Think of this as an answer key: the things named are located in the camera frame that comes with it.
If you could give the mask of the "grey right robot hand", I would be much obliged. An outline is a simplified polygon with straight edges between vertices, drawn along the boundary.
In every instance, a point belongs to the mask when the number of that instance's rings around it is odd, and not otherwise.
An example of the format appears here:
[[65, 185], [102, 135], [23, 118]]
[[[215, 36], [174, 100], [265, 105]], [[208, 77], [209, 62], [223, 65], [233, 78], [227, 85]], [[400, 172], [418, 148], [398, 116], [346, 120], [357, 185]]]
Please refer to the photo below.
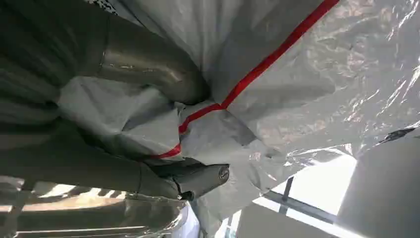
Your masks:
[[176, 44], [83, 0], [0, 3], [0, 173], [193, 200], [227, 182], [229, 166], [151, 168], [89, 145], [57, 101], [76, 76], [150, 85], [186, 105], [210, 89]]

